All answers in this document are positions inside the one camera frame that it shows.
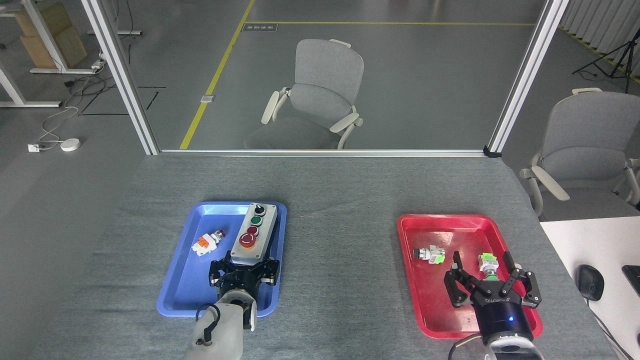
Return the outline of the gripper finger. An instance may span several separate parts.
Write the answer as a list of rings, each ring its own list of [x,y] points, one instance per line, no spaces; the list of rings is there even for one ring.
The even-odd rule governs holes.
[[[505,251],[502,256],[505,268],[509,271],[509,278],[505,281],[502,287],[502,297],[509,294],[517,281],[520,281],[525,288],[525,295],[522,296],[522,305],[535,309],[542,302],[542,296],[538,287],[538,282],[535,274],[532,271],[528,271],[517,264],[510,251]]]
[[[221,287],[224,276],[235,270],[236,265],[231,260],[231,251],[227,251],[226,255],[219,260],[212,260],[209,266],[210,287]]]
[[[281,271],[281,262],[273,257],[268,257],[254,265],[254,273],[257,283],[260,285],[265,283],[269,286],[275,286]]]
[[[453,263],[445,273],[444,284],[454,308],[460,308],[462,305],[470,303],[468,301],[469,295],[462,291],[458,285],[462,285],[467,291],[473,291],[475,287],[480,286],[480,281],[463,269],[459,251],[455,251],[453,254]]]

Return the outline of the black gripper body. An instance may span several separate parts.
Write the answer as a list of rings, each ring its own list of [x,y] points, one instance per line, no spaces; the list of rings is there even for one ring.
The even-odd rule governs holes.
[[[259,265],[228,265],[222,269],[219,299],[232,290],[244,290],[258,300],[262,270]]]
[[[487,346],[494,337],[518,335],[530,341],[534,339],[530,324],[522,308],[522,297],[510,289],[500,296],[502,284],[486,284],[491,294],[486,295],[475,287],[471,292],[471,305],[478,322],[482,343]]]

